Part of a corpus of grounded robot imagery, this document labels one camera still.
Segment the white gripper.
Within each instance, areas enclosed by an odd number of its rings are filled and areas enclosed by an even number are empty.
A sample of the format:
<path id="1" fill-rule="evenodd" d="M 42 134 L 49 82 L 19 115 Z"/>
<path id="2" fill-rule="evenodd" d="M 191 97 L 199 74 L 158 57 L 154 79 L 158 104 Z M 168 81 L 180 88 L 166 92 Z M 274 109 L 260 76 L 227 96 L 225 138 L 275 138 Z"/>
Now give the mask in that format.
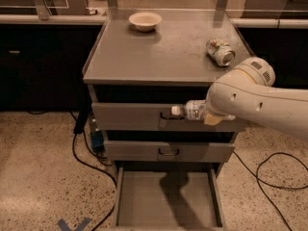
<path id="1" fill-rule="evenodd" d="M 204 116 L 205 125 L 216 126 L 221 121 L 231 121 L 235 118 L 236 117 L 234 115 L 229 115 L 224 113 L 223 111 L 218 110 L 215 107 L 214 102 L 210 96 L 206 98 L 206 115 Z"/>

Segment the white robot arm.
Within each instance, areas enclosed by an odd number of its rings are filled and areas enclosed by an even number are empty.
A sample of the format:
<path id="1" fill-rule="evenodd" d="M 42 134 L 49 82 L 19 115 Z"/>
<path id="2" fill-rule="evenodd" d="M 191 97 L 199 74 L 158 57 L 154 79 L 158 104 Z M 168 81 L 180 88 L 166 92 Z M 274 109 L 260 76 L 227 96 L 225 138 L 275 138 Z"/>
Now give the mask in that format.
<path id="1" fill-rule="evenodd" d="M 251 57 L 219 77 L 208 89 L 205 123 L 224 116 L 249 120 L 303 141 L 308 140 L 308 90 L 272 85 L 275 74 L 263 59 Z"/>

